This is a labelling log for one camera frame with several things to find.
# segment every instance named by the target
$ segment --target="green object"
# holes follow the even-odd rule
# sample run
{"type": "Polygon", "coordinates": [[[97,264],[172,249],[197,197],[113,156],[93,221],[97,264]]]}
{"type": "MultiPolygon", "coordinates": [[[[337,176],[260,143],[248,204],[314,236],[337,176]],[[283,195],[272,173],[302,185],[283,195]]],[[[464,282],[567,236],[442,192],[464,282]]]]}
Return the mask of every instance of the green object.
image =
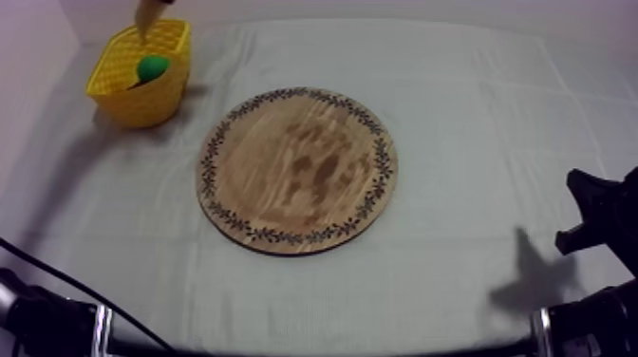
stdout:
{"type": "Polygon", "coordinates": [[[159,78],[168,66],[170,61],[161,56],[146,56],[138,63],[138,78],[140,84],[145,84],[159,78]]]}

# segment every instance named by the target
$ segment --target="wood grain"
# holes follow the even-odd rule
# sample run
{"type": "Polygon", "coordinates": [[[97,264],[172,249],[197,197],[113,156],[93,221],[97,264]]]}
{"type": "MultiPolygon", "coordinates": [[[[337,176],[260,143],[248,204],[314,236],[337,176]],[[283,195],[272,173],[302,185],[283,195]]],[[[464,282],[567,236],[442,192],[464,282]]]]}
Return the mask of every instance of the wood grain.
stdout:
{"type": "Polygon", "coordinates": [[[397,154],[381,122],[343,95],[279,89],[240,104],[204,142],[197,196],[235,242],[268,254],[345,243],[386,206],[397,154]]]}

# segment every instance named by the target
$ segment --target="white cloth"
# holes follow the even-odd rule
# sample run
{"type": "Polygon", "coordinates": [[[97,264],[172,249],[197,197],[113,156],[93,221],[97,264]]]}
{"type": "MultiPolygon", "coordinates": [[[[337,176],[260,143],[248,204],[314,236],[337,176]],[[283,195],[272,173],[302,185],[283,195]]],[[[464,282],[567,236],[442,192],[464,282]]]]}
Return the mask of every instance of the white cloth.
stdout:
{"type": "Polygon", "coordinates": [[[84,47],[51,93],[0,201],[0,234],[177,346],[462,348],[522,336],[532,310],[629,279],[604,247],[568,258],[554,247],[555,231],[579,221],[569,170],[621,179],[638,164],[638,62],[629,56],[398,20],[195,27],[177,116],[118,133],[94,123],[103,118],[83,91],[100,50],[84,47]],[[399,175],[361,236],[278,258],[210,224],[195,163],[230,108],[294,85],[372,110],[396,142],[399,175]]]}

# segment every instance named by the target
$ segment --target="plastic basket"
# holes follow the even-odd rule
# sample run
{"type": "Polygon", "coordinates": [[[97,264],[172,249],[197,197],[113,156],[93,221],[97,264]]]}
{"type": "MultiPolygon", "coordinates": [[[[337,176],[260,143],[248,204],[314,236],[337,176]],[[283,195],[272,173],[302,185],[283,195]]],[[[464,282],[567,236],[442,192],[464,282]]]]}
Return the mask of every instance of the plastic basket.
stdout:
{"type": "Polygon", "coordinates": [[[177,111],[191,64],[191,26],[180,20],[159,20],[146,35],[135,27],[113,36],[86,85],[86,94],[118,125],[141,128],[159,124],[177,111]],[[156,80],[138,82],[142,57],[160,55],[170,61],[156,80]]]}

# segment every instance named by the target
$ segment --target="wooden tray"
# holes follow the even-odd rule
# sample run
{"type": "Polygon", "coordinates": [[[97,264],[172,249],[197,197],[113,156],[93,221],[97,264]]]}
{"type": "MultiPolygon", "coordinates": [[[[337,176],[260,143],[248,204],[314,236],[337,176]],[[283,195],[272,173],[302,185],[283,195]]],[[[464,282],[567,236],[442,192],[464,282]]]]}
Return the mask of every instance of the wooden tray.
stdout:
{"type": "Polygon", "coordinates": [[[295,87],[237,106],[210,133],[197,197],[230,239],[268,254],[312,254],[351,240],[383,210],[397,154],[361,104],[295,87]]]}

